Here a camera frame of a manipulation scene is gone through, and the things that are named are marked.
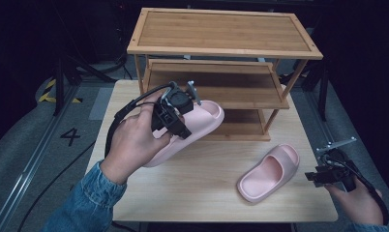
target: shoe rack top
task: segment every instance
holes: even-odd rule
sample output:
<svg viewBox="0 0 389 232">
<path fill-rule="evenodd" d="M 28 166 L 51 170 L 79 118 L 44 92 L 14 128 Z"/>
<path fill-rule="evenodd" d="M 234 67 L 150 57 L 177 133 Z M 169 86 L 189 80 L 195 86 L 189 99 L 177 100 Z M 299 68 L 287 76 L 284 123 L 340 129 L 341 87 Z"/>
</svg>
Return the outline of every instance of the shoe rack top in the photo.
<svg viewBox="0 0 389 232">
<path fill-rule="evenodd" d="M 295 14 L 143 8 L 130 54 L 322 59 Z"/>
</svg>

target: gray carpet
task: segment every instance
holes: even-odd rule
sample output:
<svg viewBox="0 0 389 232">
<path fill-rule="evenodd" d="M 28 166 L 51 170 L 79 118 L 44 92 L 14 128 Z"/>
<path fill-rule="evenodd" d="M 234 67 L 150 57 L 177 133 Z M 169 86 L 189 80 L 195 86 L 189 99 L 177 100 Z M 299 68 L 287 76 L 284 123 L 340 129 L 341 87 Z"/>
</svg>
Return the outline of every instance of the gray carpet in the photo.
<svg viewBox="0 0 389 232">
<path fill-rule="evenodd" d="M 131 76 L 136 76 L 134 63 L 133 56 L 129 56 L 125 67 Z M 101 64 L 97 68 L 109 65 Z M 281 62 L 279 74 L 291 73 L 292 65 L 293 61 Z M 129 75 L 123 69 L 108 75 L 117 79 L 129 78 Z M 378 174 L 361 141 L 361 137 L 352 126 L 332 86 L 330 85 L 328 91 L 327 122 L 324 123 L 318 120 L 316 110 L 311 105 L 312 101 L 316 101 L 318 88 L 312 93 L 305 93 L 299 88 L 300 82 L 296 83 L 295 88 L 291 91 L 291 96 L 313 149 L 324 146 L 330 140 L 330 137 L 334 141 L 345 140 L 351 136 L 358 138 L 358 141 L 346 145 L 342 149 L 355 161 L 365 177 L 383 192 L 384 200 L 389 208 L 389 189 Z M 50 143 L 45 149 L 43 160 L 32 182 L 16 209 L 12 212 L 11 218 L 7 221 L 3 230 L 0 231 L 16 231 L 32 203 L 49 182 L 96 139 L 112 87 L 113 84 L 102 83 L 96 77 L 84 78 L 75 95 L 77 98 L 82 98 L 83 102 L 71 103 L 62 115 L 62 120 L 51 135 Z M 45 84 L 40 86 L 36 98 L 39 97 L 44 88 Z M 53 110 L 54 103 L 40 102 L 37 108 L 17 122 L 0 141 L 0 212 L 13 190 L 16 178 L 22 173 L 26 163 L 42 139 L 47 124 L 52 120 Z M 75 138 L 72 144 L 70 138 L 61 138 L 61 135 L 66 133 L 68 137 L 75 130 L 75 135 L 80 137 Z M 91 152 L 92 148 L 64 172 L 42 196 L 30 212 L 22 231 L 38 231 L 42 227 L 50 213 L 65 200 L 73 185 L 84 175 Z M 340 206 L 336 204 L 336 207 L 340 215 L 336 222 L 297 223 L 297 231 L 342 231 L 348 221 Z M 139 229 L 138 222 L 127 224 L 135 230 Z M 146 224 L 141 223 L 140 225 L 143 228 L 141 231 L 144 231 Z M 121 230 L 111 227 L 109 231 Z"/>
</svg>

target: yellow tape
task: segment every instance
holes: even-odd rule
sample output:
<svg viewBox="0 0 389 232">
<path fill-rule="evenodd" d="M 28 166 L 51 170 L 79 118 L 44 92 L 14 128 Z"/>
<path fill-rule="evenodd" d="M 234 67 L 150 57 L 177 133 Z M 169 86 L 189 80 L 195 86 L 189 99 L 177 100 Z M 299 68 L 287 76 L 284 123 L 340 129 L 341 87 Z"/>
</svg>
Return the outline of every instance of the yellow tape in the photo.
<svg viewBox="0 0 389 232">
<path fill-rule="evenodd" d="M 55 78 L 51 79 L 49 81 L 49 83 L 47 83 L 47 85 L 46 85 L 46 87 L 44 89 L 44 93 L 41 95 L 41 97 L 38 100 L 38 102 L 56 102 L 56 98 L 48 97 L 49 92 L 52 89 L 52 87 L 55 85 L 55 83 L 56 83 L 56 79 Z M 83 102 L 83 99 L 74 98 L 72 100 L 72 103 L 82 103 L 82 102 Z"/>
</svg>

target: floor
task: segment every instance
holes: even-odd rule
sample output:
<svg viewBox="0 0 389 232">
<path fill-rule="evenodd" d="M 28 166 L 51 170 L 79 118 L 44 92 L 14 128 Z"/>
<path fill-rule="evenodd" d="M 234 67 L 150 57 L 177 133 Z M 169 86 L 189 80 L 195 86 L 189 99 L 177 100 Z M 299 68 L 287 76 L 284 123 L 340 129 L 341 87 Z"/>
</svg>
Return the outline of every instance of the floor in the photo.
<svg viewBox="0 0 389 232">
<path fill-rule="evenodd" d="M 102 63 L 94 67 L 102 69 L 110 65 Z M 281 62 L 279 74 L 291 73 L 292 65 L 293 61 Z M 107 75 L 115 79 L 136 79 L 134 57 L 128 56 L 125 69 Z M 329 84 L 327 95 L 327 121 L 323 122 L 316 110 L 318 86 L 312 92 L 304 92 L 300 87 L 302 81 L 304 78 L 298 80 L 290 94 L 313 150 L 328 142 L 356 137 L 356 142 L 342 149 L 364 176 L 383 192 L 389 208 L 389 189 L 332 86 Z M 40 86 L 36 99 L 48 82 Z M 52 116 L 55 109 L 53 102 L 41 101 L 5 134 L 0 141 L 0 231 L 39 231 L 50 213 L 70 194 L 84 175 L 112 88 L 113 84 L 104 83 L 96 77 L 84 77 L 78 88 L 66 85 L 69 103 L 58 116 Z M 72 102 L 73 98 L 81 99 L 81 102 Z M 342 231 L 348 220 L 339 204 L 336 204 L 336 208 L 339 212 L 337 221 L 296 223 L 295 230 Z M 126 225 L 135 231 L 146 231 L 147 228 L 146 222 Z M 110 227 L 109 231 L 125 230 Z"/>
</svg>

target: printed number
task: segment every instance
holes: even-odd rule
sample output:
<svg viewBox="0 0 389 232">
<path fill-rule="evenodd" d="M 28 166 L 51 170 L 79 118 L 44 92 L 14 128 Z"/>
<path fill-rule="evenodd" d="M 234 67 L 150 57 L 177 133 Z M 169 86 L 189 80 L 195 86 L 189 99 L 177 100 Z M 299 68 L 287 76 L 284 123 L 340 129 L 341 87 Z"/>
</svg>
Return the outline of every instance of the printed number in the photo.
<svg viewBox="0 0 389 232">
<path fill-rule="evenodd" d="M 72 144 L 74 143 L 75 138 L 80 138 L 80 135 L 76 135 L 77 129 L 72 128 L 68 132 L 64 133 L 61 135 L 61 138 L 70 138 L 71 140 L 69 141 L 69 146 L 71 147 Z"/>
</svg>

